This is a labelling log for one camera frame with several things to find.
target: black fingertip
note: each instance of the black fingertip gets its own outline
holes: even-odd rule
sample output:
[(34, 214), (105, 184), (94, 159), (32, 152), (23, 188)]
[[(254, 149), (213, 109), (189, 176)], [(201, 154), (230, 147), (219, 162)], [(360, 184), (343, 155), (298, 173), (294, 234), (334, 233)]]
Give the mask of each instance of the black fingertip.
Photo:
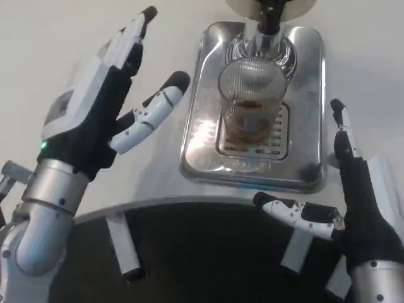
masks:
[(331, 100), (330, 104), (334, 112), (342, 112), (342, 110), (346, 107), (340, 99), (333, 99)]
[(145, 23), (148, 24), (149, 22), (152, 21), (152, 19), (154, 19), (154, 17), (156, 17), (157, 15), (157, 8), (154, 6), (149, 6), (148, 8), (146, 8), (144, 11), (142, 11), (142, 13), (145, 16)]
[(152, 19), (156, 17), (157, 8), (155, 8), (154, 6), (149, 6), (144, 11), (142, 11), (142, 14), (144, 14), (145, 16), (145, 23), (143, 24), (143, 28), (141, 29), (140, 37), (144, 39), (146, 36), (147, 24), (149, 24), (149, 22), (151, 22)]
[(164, 83), (164, 88), (169, 86), (176, 86), (185, 93), (189, 87), (191, 79), (185, 71), (176, 71), (170, 78)]
[[(167, 88), (167, 87), (170, 87), (170, 86), (176, 86), (177, 88), (180, 89), (180, 91), (183, 94), (185, 94), (185, 92), (187, 91), (187, 89), (189, 87), (190, 82), (191, 82), (191, 79), (190, 79), (189, 75), (185, 71), (176, 71), (176, 72), (172, 73), (170, 78), (168, 78), (167, 81), (163, 84), (163, 86), (160, 87), (158, 92), (162, 91), (164, 88)], [(155, 97), (155, 95), (157, 93), (155, 93), (149, 99), (144, 101), (142, 103), (143, 107), (148, 107), (150, 102), (153, 100), (153, 98)]]
[(276, 198), (260, 191), (255, 194), (255, 196), (252, 199), (252, 202), (258, 208), (262, 208), (265, 204), (267, 204), (270, 201), (273, 201), (274, 199)]
[(340, 99), (333, 99), (331, 100), (330, 104), (334, 112), (333, 113), (334, 120), (338, 126), (341, 126), (343, 124), (342, 110), (345, 108), (345, 105), (340, 101)]

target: metal cylinder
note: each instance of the metal cylinder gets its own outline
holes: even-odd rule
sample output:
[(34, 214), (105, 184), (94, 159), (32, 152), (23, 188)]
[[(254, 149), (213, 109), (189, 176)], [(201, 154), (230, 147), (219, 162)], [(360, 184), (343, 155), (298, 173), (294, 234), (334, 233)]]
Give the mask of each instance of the metal cylinder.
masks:
[(15, 217), (29, 221), (16, 250), (21, 271), (40, 276), (61, 262), (88, 183), (83, 174), (63, 162), (44, 160), (38, 164), (23, 194), (25, 203), (15, 212)]
[(18, 216), (29, 217), (29, 223), (16, 250), (17, 265), (27, 275), (43, 275), (62, 261), (73, 217), (38, 203), (22, 204)]
[(44, 160), (35, 169), (35, 177), (23, 194), (24, 202), (41, 201), (68, 211), (77, 212), (90, 181), (73, 167), (58, 160)]
[(404, 265), (391, 261), (366, 262), (352, 270), (356, 303), (404, 302)]

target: silver tray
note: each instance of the silver tray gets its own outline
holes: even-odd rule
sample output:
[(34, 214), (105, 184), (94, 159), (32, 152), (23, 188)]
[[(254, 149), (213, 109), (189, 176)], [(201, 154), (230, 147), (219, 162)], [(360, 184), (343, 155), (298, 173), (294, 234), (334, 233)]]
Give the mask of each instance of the silver tray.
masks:
[(288, 27), (285, 36), (295, 48), (297, 69), (282, 108), (287, 110), (280, 152), (226, 150), (223, 147), (217, 79), (226, 65), (226, 51), (243, 23), (218, 22), (204, 33), (193, 94), (181, 149), (185, 176), (214, 183), (311, 193), (325, 178), (323, 147), (325, 61), (323, 41), (313, 29)]

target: green indicator light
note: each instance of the green indicator light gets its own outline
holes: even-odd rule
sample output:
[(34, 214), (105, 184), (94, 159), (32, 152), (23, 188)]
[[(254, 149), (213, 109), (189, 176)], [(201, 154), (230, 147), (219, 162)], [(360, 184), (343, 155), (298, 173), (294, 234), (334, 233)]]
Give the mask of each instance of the green indicator light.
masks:
[(41, 149), (41, 150), (44, 150), (47, 146), (48, 146), (48, 141), (44, 141), (44, 142), (42, 142), (42, 144), (40, 145), (40, 149)]

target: drip tray grate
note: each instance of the drip tray grate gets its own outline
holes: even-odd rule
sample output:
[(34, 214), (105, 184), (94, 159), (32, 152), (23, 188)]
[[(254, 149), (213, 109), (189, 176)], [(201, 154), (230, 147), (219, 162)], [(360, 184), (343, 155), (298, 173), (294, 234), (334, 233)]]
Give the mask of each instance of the drip tray grate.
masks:
[(220, 116), (220, 127), (217, 136), (218, 152), (223, 156), (282, 160), (288, 152), (288, 120), (288, 107), (282, 104), (269, 138), (252, 145), (239, 143), (227, 138), (224, 122), (222, 116)]

